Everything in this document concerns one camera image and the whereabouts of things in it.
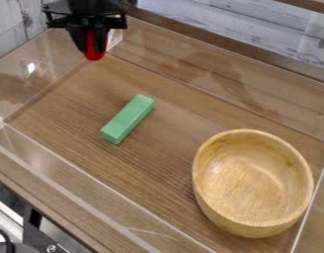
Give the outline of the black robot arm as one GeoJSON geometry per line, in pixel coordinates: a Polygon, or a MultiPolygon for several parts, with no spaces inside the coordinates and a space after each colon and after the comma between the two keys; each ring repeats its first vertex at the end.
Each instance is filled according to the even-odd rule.
{"type": "Polygon", "coordinates": [[[127,28],[125,0],[55,0],[42,11],[50,29],[65,29],[87,60],[98,60],[107,50],[109,32],[127,28]]]}

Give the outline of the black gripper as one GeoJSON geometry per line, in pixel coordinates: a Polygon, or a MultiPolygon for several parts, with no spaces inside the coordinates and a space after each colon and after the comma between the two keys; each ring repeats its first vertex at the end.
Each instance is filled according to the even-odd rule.
{"type": "Polygon", "coordinates": [[[101,54],[107,47],[110,29],[126,29],[126,0],[54,0],[42,5],[47,26],[66,29],[71,41],[81,53],[86,53],[85,29],[103,27],[93,32],[94,51],[101,54]]]}

